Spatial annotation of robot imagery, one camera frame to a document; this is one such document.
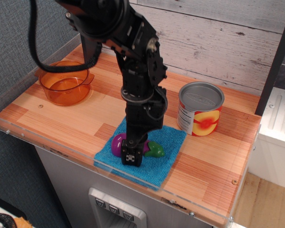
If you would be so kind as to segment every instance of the silver can lid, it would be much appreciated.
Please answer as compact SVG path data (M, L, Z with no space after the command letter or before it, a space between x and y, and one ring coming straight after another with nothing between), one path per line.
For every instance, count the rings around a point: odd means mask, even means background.
M180 101L188 111L208 112L224 103L223 91L207 82L192 82L184 85L179 92Z

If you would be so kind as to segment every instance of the wooden countertop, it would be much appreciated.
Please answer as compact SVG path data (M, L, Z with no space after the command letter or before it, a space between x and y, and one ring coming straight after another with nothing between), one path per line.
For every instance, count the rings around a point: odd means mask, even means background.
M83 62L81 46L66 59ZM90 72L95 78L84 101L68 107L54 105L36 82L0 113L0 128L186 213L194 211L207 223L224 227L224 217L232 216L231 208L260 123L260 116L254 115L259 97L221 87L225 102L217 130L208 136L187 135L161 189L153 191L92 165L94 155L125 117L125 101L120 95L122 76L114 56L102 53ZM164 125L179 129L178 92L195 80L171 72L167 75L161 82L169 101Z

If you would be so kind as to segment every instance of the orange bowl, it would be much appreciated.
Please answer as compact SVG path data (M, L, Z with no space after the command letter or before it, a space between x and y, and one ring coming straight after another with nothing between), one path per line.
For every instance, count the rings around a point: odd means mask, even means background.
M75 61L59 61L51 66L75 66L81 63ZM38 69L35 76L39 78L47 99L56 104L69 106L82 101L90 91L94 75L89 70L68 73L50 73Z

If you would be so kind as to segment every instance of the blue towel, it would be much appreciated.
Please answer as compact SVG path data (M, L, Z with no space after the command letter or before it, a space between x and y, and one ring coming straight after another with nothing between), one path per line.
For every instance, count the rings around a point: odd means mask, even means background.
M148 139L150 141L154 141L163 147L165 156L161 158L143 157L140 167L136 167L123 165L121 158L114 156L111 152L111 142L113 138L125 132L126 121L123 119L104 148L95 155L94 159L100 162L95 161L94 165L148 188L157 190L167 177L187 134L184 131L168 126L163 126L160 130L148 133Z

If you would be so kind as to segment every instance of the wooden floor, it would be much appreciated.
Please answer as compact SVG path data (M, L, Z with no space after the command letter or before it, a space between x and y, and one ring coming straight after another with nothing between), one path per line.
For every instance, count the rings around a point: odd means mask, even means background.
M246 228L285 228L285 188L248 173L234 221Z

